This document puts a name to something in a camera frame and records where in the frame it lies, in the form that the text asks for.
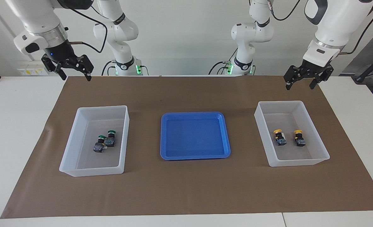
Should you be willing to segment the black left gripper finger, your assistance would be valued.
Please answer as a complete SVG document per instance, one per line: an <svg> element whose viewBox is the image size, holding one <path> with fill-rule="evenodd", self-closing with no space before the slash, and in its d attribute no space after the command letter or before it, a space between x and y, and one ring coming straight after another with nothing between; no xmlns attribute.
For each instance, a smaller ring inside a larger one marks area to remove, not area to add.
<svg viewBox="0 0 373 227"><path fill-rule="evenodd" d="M316 85L320 82L327 81L334 71L334 68L332 66L327 66L326 69L319 74L314 75L314 79L310 83L310 89L315 89Z"/></svg>
<svg viewBox="0 0 373 227"><path fill-rule="evenodd" d="M299 80L303 79L301 74L302 67L290 66L284 75L284 80L286 82L286 89L290 90L293 84Z"/></svg>

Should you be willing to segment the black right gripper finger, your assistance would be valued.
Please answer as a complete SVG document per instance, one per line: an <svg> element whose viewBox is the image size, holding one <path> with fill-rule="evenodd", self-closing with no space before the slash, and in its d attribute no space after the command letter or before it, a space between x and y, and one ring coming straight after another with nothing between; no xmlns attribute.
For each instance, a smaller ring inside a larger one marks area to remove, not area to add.
<svg viewBox="0 0 373 227"><path fill-rule="evenodd" d="M55 74L59 75L63 81L67 79L67 75L63 71L60 62L58 62L57 65L55 65L54 62L47 56L47 54L44 54L42 56L42 62L44 64L45 69L47 69L48 72L54 72Z"/></svg>
<svg viewBox="0 0 373 227"><path fill-rule="evenodd" d="M94 66L90 59L86 55L82 55L76 58L75 70L84 74L87 81L91 81L91 73L94 70Z"/></svg>

